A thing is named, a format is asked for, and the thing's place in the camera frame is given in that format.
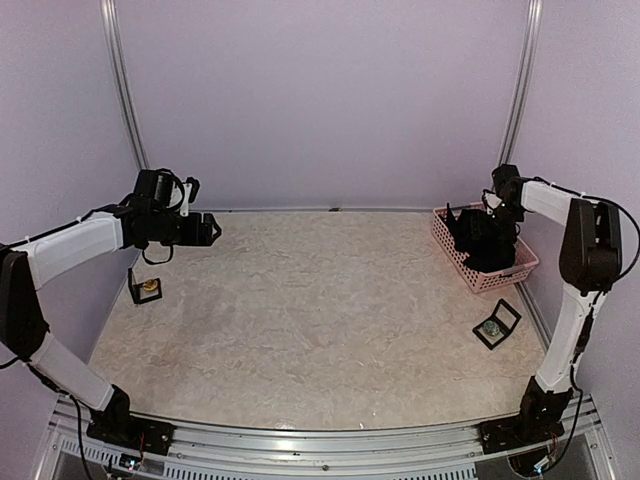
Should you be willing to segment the teal round brooch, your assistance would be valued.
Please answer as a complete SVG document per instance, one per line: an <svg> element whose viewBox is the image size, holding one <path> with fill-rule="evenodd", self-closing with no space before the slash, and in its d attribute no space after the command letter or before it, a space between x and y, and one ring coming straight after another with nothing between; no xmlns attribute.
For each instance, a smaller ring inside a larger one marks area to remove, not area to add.
<svg viewBox="0 0 640 480"><path fill-rule="evenodd" d="M490 337L497 337L501 334L500 326L496 322L490 320L483 323L482 330L485 335Z"/></svg>

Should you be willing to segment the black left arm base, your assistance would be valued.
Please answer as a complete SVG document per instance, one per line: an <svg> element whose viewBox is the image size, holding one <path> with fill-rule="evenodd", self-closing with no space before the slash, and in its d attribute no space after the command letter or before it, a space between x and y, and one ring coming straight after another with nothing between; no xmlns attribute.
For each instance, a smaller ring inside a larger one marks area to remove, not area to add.
<svg viewBox="0 0 640 480"><path fill-rule="evenodd" d="M167 456L176 427L169 422L133 415L128 394L116 385L112 388L113 394L105 409L90 410L88 437L141 454Z"/></svg>

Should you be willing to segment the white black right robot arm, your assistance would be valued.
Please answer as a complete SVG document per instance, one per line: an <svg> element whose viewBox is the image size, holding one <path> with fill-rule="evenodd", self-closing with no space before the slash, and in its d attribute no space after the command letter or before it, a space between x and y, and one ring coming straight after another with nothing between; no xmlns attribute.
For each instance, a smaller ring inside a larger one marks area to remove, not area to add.
<svg viewBox="0 0 640 480"><path fill-rule="evenodd" d="M563 280L560 313L535 381L545 393L573 387L581 357L608 292L622 276L620 209L604 199L540 178L525 178L514 165L491 173L493 191L483 195L489 216L513 239L527 213L564 228L558 267Z"/></svg>

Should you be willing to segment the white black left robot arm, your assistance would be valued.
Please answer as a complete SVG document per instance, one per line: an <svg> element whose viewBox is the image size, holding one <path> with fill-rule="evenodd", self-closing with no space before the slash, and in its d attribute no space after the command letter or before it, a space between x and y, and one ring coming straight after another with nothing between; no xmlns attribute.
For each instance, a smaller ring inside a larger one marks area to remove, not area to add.
<svg viewBox="0 0 640 480"><path fill-rule="evenodd" d="M210 247L222 229L210 213L192 211L200 183L169 169L139 172L134 189L117 204L89 211L48 232L1 247L1 342L37 374L93 412L102 430L121 445L140 434L124 409L127 396L65 347L45 321L38 291L51 280L119 250L145 251L158 243Z"/></svg>

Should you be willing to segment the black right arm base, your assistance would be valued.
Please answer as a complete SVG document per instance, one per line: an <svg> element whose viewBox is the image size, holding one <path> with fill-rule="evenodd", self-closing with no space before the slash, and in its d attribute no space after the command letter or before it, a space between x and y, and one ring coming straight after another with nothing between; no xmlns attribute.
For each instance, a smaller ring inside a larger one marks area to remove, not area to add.
<svg viewBox="0 0 640 480"><path fill-rule="evenodd" d="M564 392L544 391L531 377L516 415L478 425L483 453L494 454L562 436L565 432L562 415L572 397L572 388Z"/></svg>

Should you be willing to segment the black t-shirt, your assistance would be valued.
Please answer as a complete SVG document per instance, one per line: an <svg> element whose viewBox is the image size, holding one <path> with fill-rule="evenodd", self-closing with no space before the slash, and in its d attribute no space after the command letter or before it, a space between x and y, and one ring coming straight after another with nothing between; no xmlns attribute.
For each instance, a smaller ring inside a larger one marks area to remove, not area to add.
<svg viewBox="0 0 640 480"><path fill-rule="evenodd" d="M468 269L488 274L514 266L518 235L514 224L499 222L479 209L462 209L456 216L450 205L443 220L454 249L467 255L463 265Z"/></svg>

